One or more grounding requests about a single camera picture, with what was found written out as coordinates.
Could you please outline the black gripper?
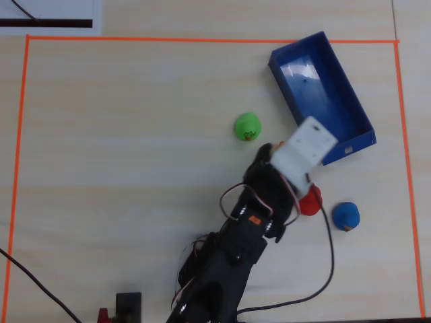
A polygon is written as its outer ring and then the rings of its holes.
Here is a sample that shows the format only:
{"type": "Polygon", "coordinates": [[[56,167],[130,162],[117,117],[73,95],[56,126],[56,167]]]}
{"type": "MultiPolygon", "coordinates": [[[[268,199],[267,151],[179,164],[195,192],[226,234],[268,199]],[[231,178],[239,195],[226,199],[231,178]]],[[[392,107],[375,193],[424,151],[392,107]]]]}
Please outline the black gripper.
{"type": "Polygon", "coordinates": [[[289,226],[300,214],[299,199],[294,186],[269,163],[274,149],[272,143],[259,148],[243,181],[272,209],[271,218],[277,225],[289,226]]]}

